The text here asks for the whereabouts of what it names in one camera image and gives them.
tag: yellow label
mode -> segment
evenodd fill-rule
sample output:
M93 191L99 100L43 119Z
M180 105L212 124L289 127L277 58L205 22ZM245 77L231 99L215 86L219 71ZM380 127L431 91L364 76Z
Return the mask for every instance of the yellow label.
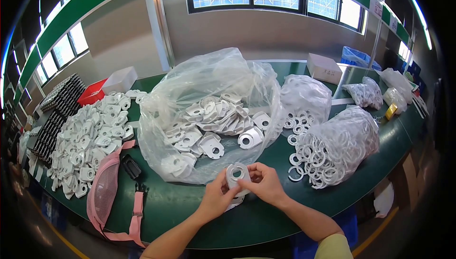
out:
M394 113L396 112L397 108L398 108L398 107L397 107L396 104L393 102L393 103L389 106L388 110L387 110L386 113L385 113L386 119L390 120L391 117L392 117L392 116L394 115Z

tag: white cardboard box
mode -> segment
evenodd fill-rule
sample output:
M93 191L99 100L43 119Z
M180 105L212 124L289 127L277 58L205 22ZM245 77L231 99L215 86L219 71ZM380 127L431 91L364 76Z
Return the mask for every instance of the white cardboard box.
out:
M131 89L137 78L138 74L134 70L134 67L124 68L112 73L106 82L104 82L101 89L105 95L109 95L112 91L126 93Z
M307 68L312 78L339 85L342 70L333 59L309 53Z

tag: yellow floor stripe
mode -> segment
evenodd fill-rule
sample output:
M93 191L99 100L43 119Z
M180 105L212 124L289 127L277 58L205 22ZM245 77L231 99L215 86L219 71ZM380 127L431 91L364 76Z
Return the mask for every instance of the yellow floor stripe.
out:
M364 249L366 249L366 247L369 246L369 244L371 244L374 241L374 239L377 238L377 236L385 229L385 227L388 225L388 223L393 219L393 217L396 215L396 212L398 212L398 210L399 210L398 207L396 207L394 210L392 210L391 213L382 222L382 224L380 224L379 228L377 228L377 230L375 230L371 234L371 236L369 236L368 239L366 239L361 245L359 245L358 247L356 247L355 250L353 250L353 252L351 253L353 255L353 257L358 256Z
M37 204L35 203L35 200L32 198L32 196L30 195L30 193L27 191L27 194L32 202L32 204L35 206L35 208L37 209L38 213L41 215L41 217L44 219L44 221L47 223L47 225L49 226L49 228L54 231L54 233L60 238L60 240L62 240L63 243L65 243L65 245L68 246L68 248L70 248L77 256L81 257L82 259L90 259L89 257L87 257L86 255L84 255L84 253L82 253L81 251L79 251L74 245L72 245L68 240L66 240L61 234L60 232L58 232L54 226L43 216L43 214L41 213L41 209L37 206Z

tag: green workbench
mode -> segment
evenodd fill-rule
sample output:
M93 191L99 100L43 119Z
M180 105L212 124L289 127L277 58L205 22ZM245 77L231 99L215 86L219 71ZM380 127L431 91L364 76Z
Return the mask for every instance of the green workbench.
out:
M274 62L271 65L277 72L277 80L280 85L283 84L284 77L289 74L309 74L305 62ZM363 76L371 77L377 81L382 94L388 88L373 70L345 65L340 65L340 67L343 71L340 84L337 86L325 83L333 92L333 100L350 98L346 91L342 91L341 85L361 83ZM149 92L163 76L137 80L132 89ZM330 118L344 110L345 107L346 103L333 105ZM381 117L385 115L387 108L384 103L379 111L370 108L367 110L374 117ZM128 110L128 121L137 121L139 117L139 105L132 102ZM379 125L379 152L365 159L348 180L323 190L312 189L307 176L300 182L292 182L288 179L288 168L290 167L288 157L295 152L295 148L289 145L287 139L282 135L265 149L258 161L276 169L285 192L291 198L329 216L335 216L369 193L389 174L410 150L423 124L424 119L413 104L408 106L406 112L399 116L393 116L390 121L381 121ZM129 153L140 165L145 185L149 188L144 199L141 239L144 242L151 242L185 220L198 208L205 187L203 185L164 182L158 174L149 168L139 148L124 150L121 157L125 153ZM108 230L117 233L128 232L133 209L135 182L121 168L118 183L117 195L106 223ZM86 196L81 199L72 197L67 200L62 189L59 188L56 192L52 192L52 180L46 177L46 169L43 172L40 184L60 203L88 219ZM241 205L201 228L188 247L219 249L254 245L280 239L299 231L300 229L285 214L250 193Z

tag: hand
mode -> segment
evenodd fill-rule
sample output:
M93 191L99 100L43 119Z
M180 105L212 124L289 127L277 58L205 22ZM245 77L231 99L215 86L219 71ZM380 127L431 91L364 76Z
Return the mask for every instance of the hand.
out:
M288 199L274 168L260 162L247 165L247 168L252 182L239 179L238 185L276 207L279 207L283 200Z
M234 196L242 190L239 186L230 190L227 186L225 176L226 168L217 175L214 181L206 185L206 192L204 193L201 204L194 213L202 221L202 224L221 216L228 208Z

